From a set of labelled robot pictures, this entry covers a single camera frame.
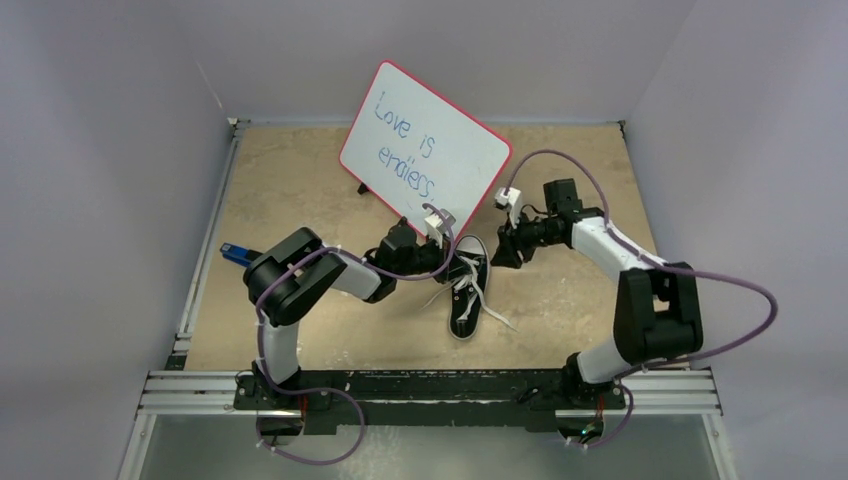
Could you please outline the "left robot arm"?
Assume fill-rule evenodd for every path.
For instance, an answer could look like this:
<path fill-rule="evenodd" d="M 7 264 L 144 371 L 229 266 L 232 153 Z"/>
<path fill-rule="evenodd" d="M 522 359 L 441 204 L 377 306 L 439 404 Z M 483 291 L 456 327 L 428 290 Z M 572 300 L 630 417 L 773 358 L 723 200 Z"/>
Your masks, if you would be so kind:
<path fill-rule="evenodd" d="M 287 408 L 297 399 L 299 323 L 328 291 L 374 304 L 401 280 L 447 278 L 455 236 L 435 215 L 430 219 L 435 223 L 424 242 L 401 219 L 361 256 L 330 246 L 302 227 L 248 266 L 243 282 L 257 314 L 254 374 L 263 378 L 259 395 L 272 408 Z"/>

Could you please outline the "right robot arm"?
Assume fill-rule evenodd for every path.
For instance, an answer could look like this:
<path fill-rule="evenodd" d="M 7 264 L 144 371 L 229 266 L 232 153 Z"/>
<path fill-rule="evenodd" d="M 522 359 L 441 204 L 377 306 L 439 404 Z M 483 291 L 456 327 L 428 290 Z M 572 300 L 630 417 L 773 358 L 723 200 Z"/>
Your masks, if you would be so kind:
<path fill-rule="evenodd" d="M 564 399 L 584 407 L 633 367 L 698 352 L 703 327 L 696 281 L 683 273 L 688 264 L 627 250 L 603 210 L 584 206 L 574 180 L 548 182 L 543 191 L 546 208 L 530 218 L 518 189 L 497 190 L 495 205 L 507 219 L 497 230 L 492 265 L 518 269 L 536 249 L 562 244 L 592 260 L 617 286 L 611 337 L 568 357 Z"/>

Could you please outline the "white shoelace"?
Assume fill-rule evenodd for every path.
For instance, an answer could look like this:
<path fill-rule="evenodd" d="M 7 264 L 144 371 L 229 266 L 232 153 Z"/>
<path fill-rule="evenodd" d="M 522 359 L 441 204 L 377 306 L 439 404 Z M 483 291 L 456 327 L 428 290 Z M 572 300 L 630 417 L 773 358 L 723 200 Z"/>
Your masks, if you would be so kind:
<path fill-rule="evenodd" d="M 485 287 L 488 284 L 490 267 L 488 257 L 485 254 L 472 254 L 470 257 L 458 256 L 458 259 L 467 265 L 467 273 L 437 290 L 419 310 L 425 310 L 442 293 L 450 290 L 452 307 L 448 328 L 455 339 L 467 340 L 476 333 L 480 312 L 485 312 L 510 330 L 517 332 L 518 329 L 509 319 L 495 311 L 486 302 Z"/>

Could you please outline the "black canvas sneaker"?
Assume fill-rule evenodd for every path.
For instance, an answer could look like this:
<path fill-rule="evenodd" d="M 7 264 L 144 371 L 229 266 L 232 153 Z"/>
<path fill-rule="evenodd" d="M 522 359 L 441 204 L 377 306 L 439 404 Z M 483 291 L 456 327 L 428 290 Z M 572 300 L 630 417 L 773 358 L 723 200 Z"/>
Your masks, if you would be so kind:
<path fill-rule="evenodd" d="M 476 235 L 464 235 L 449 266 L 452 300 L 448 327 L 457 340 L 469 340 L 477 331 L 490 270 L 483 240 Z"/>

